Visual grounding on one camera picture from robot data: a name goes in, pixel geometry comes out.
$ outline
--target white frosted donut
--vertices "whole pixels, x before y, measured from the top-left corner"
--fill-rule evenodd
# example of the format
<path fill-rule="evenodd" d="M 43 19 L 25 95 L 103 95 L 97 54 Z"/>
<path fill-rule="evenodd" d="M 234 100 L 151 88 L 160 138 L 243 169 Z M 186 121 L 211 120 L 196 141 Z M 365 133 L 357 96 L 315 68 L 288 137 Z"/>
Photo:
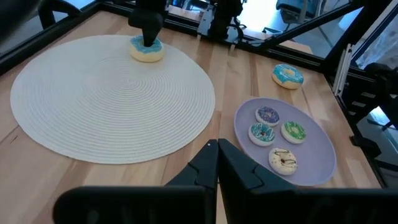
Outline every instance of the white frosted donut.
<path fill-rule="evenodd" d="M 290 65 L 276 65 L 272 73 L 272 79 L 280 86 L 295 90 L 304 82 L 303 74 Z"/>
<path fill-rule="evenodd" d="M 292 175 L 297 170 L 296 157 L 287 149 L 274 148 L 269 152 L 268 162 L 280 175 Z"/>
<path fill-rule="evenodd" d="M 273 127 L 279 123 L 279 114 L 276 110 L 263 106 L 256 110 L 256 119 L 260 123 Z"/>
<path fill-rule="evenodd" d="M 249 128 L 249 139 L 258 146 L 269 146 L 274 143 L 275 132 L 266 124 L 256 123 Z"/>
<path fill-rule="evenodd" d="M 280 131 L 282 136 L 293 144 L 301 144 L 307 137 L 304 128 L 294 121 L 285 122 L 282 127 L 280 127 Z"/>
<path fill-rule="evenodd" d="M 130 40 L 130 55 L 140 62 L 157 62 L 163 58 L 165 53 L 161 41 L 156 38 L 152 46 L 144 46 L 144 38 L 137 35 Z"/>

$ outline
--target wooden tabletop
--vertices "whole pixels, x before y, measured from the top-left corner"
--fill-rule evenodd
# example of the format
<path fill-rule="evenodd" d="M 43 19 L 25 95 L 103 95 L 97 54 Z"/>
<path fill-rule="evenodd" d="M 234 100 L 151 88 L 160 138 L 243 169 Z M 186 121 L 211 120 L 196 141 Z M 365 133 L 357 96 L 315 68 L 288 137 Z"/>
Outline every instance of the wooden tabletop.
<path fill-rule="evenodd" d="M 99 12 L 48 48 L 91 35 L 139 33 L 127 25 L 125 17 Z M 149 162 L 92 164 L 42 147 L 18 126 L 9 101 L 15 77 L 34 56 L 0 77 L 0 223 L 51 223 L 57 197 L 81 185 L 164 185 L 207 140 L 226 138 L 239 146 L 233 131 L 234 113 L 242 102 L 257 96 L 277 98 L 298 107 L 329 135 L 336 150 L 337 168 L 333 178 L 319 187 L 379 187 L 362 150 L 351 145 L 348 137 L 353 133 L 322 74 L 298 68 L 305 75 L 305 83 L 301 89 L 290 91 L 271 80 L 272 69 L 279 61 L 242 50 L 229 54 L 225 46 L 168 29 L 163 29 L 159 38 L 185 52 L 209 75 L 216 108 L 209 125 L 194 141 Z M 218 198 L 217 221 L 226 223 L 221 196 Z"/>

